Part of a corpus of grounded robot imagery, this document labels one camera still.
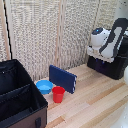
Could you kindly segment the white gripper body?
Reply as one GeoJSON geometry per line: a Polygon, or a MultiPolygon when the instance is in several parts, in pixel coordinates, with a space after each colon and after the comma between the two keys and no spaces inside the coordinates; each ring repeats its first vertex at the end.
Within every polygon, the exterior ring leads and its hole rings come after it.
{"type": "Polygon", "coordinates": [[[103,57],[98,50],[94,50],[92,47],[88,46],[87,47],[87,54],[89,56],[92,56],[94,57],[95,59],[100,59],[102,61],[106,61],[106,62],[109,62],[109,63],[112,63],[114,61],[114,58],[106,58],[106,57],[103,57]]]}

